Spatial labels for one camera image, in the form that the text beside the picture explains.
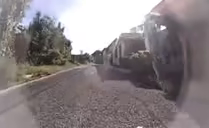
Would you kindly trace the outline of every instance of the asphalt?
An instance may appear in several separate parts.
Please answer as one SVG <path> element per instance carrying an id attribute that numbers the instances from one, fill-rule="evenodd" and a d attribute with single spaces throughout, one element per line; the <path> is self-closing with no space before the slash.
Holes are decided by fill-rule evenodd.
<path id="1" fill-rule="evenodd" d="M 199 128 L 142 76 L 102 65 L 0 93 L 0 128 Z"/>

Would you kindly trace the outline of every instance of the vegetation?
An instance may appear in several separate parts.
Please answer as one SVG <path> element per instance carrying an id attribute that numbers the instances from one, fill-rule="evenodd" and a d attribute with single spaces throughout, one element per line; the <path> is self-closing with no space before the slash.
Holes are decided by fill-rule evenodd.
<path id="1" fill-rule="evenodd" d="M 31 36 L 27 61 L 31 65 L 64 65 L 71 56 L 71 41 L 64 36 L 61 23 L 38 12 L 28 27 Z"/>
<path id="2" fill-rule="evenodd" d="M 77 66 L 76 64 L 67 62 L 64 66 L 59 65 L 41 65 L 41 66 L 30 66 L 30 65 L 19 65 L 17 69 L 17 76 L 15 81 L 17 83 L 27 82 L 43 76 L 53 74 L 55 72 L 66 70 Z"/>

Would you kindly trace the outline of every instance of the gravel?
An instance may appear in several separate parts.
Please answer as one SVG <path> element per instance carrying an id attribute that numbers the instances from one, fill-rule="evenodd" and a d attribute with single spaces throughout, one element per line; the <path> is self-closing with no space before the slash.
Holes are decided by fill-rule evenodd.
<path id="1" fill-rule="evenodd" d="M 134 86 L 120 73 L 111 75 L 117 76 L 105 79 L 90 66 L 33 95 L 24 104 L 36 128 L 167 128 L 178 112 L 172 101 L 159 90 Z"/>

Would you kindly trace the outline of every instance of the paved road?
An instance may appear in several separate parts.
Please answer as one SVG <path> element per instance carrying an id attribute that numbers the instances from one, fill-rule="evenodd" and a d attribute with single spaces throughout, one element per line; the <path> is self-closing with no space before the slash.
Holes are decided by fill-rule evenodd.
<path id="1" fill-rule="evenodd" d="M 160 90 L 139 80 L 88 66 L 1 92 L 0 128 L 198 128 Z"/>

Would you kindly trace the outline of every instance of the bush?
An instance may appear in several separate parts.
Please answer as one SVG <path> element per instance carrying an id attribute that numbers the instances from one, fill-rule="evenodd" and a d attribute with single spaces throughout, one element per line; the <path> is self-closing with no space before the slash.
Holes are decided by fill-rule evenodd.
<path id="1" fill-rule="evenodd" d="M 146 52 L 132 53 L 128 57 L 121 58 L 120 64 L 123 68 L 131 69 L 134 72 L 142 74 L 153 74 L 151 55 Z"/>

